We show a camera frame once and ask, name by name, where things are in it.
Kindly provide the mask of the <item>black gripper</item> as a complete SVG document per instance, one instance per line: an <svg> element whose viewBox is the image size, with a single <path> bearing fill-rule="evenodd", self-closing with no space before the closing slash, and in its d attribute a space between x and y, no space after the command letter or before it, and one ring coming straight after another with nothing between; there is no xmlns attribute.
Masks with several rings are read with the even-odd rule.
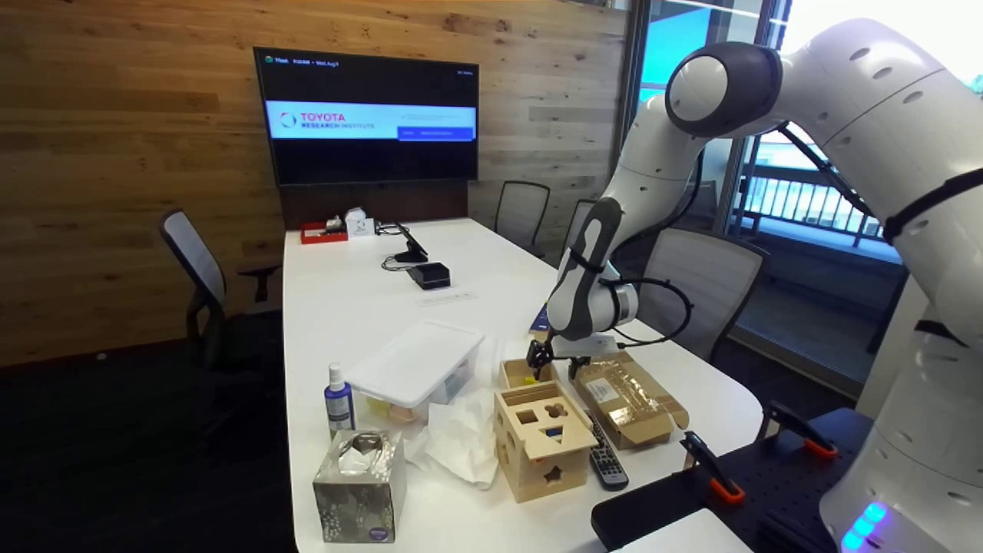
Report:
<svg viewBox="0 0 983 553"><path fill-rule="evenodd" d="M587 366L588 350L582 340L568 340L557 331L537 331L526 350L526 366L539 375L554 358L568 358L570 366Z"/></svg>

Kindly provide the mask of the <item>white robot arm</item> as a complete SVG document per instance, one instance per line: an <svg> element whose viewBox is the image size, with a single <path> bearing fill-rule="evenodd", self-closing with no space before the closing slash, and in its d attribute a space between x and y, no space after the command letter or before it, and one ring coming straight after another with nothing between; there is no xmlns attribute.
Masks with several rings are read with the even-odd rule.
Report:
<svg viewBox="0 0 983 553"><path fill-rule="evenodd" d="M640 294L612 268L619 243L683 212L709 140L774 131L806 163L749 169L743 210L874 237L923 294L910 358L820 494L820 521L839 553L983 553L983 101L901 30L848 18L792 51L685 54L563 255L545 328L581 340L634 319Z"/></svg>

